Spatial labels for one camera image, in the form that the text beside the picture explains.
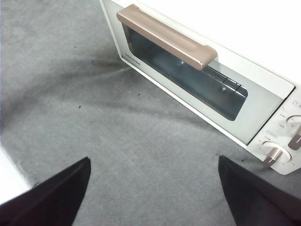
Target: white toaster oven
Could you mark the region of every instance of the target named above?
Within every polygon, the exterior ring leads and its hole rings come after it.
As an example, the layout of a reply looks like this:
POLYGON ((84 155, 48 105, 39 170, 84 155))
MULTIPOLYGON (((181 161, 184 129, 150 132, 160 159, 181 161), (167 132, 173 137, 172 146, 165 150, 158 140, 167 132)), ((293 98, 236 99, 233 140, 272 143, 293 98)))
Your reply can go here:
POLYGON ((280 174, 301 167, 301 79, 138 0, 100 0, 121 60, 280 174))

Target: control knob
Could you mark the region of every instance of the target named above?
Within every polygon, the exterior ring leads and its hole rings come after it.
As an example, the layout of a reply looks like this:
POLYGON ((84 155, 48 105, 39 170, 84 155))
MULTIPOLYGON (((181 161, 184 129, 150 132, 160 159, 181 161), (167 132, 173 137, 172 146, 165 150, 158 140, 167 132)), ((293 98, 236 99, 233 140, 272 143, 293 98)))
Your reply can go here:
POLYGON ((276 161, 279 162, 288 162, 291 159, 291 155, 285 148, 282 146, 274 143, 274 142, 264 142, 263 143, 264 147, 272 147, 272 149, 266 149, 266 157, 263 161, 263 163, 270 167, 273 165, 276 161))
POLYGON ((293 138, 288 143, 289 148, 297 151, 301 147, 301 116, 294 115, 287 119, 286 125, 293 134, 293 138))

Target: oven door frame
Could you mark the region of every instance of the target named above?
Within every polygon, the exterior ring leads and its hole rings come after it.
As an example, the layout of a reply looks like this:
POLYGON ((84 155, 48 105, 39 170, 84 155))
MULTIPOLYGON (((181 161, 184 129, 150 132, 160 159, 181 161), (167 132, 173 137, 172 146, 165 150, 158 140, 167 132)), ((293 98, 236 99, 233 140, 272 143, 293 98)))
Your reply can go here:
POLYGON ((230 137, 242 147, 246 147, 251 142, 253 137, 260 131, 262 126, 294 89, 293 84, 290 84, 275 74, 272 74, 264 68, 255 65, 254 63, 227 50, 217 43, 214 43, 199 34, 193 33, 189 29, 180 26, 169 18, 165 18, 163 15, 155 13, 151 9, 147 9, 146 6, 142 5, 138 1, 125 0, 122 2, 115 2, 113 0, 100 0, 100 2, 120 58, 129 66, 137 70, 145 78, 153 82, 159 88, 171 95, 174 99, 189 108, 199 117, 213 125, 215 128, 230 137), (237 118, 234 121, 225 119, 215 110, 202 103, 200 100, 174 84, 164 75, 158 73, 156 70, 132 54, 127 44, 122 23, 116 17, 117 12, 122 10, 124 7, 129 6, 130 4, 136 4, 139 8, 154 18, 164 21, 165 24, 169 25, 173 29, 187 35, 189 38, 194 39, 203 45, 209 45, 213 47, 218 52, 218 58, 216 58, 215 61, 209 65, 214 69, 218 69, 218 71, 226 74, 227 76, 230 74, 230 78, 242 84, 248 91, 248 97, 246 98, 245 103, 243 104, 240 112, 237 115, 237 118), (280 101, 273 103, 273 105, 270 106, 268 113, 265 113, 264 116, 262 116, 262 114, 259 114, 260 118, 258 115, 254 116, 255 112, 264 113, 267 111, 267 102, 258 104, 258 98, 260 96, 265 96, 268 93, 280 98, 280 101))

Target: beige handle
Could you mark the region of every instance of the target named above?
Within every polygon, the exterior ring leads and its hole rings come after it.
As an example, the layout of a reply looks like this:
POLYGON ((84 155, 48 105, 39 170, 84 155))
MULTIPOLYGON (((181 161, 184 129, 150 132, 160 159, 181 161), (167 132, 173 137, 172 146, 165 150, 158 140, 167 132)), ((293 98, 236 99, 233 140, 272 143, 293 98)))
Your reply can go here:
POLYGON ((203 46, 147 15, 132 4, 117 13, 120 22, 156 43, 192 67, 202 70, 217 56, 210 46, 203 46))

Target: gray carpet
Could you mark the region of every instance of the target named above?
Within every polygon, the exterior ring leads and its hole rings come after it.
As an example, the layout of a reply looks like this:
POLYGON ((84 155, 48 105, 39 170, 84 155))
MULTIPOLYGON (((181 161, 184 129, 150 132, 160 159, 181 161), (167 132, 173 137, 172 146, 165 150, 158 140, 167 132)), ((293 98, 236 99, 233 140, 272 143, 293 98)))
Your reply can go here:
POLYGON ((75 226, 234 225, 220 154, 281 176, 118 57, 97 0, 1 1, 1 145, 34 185, 88 156, 75 226))

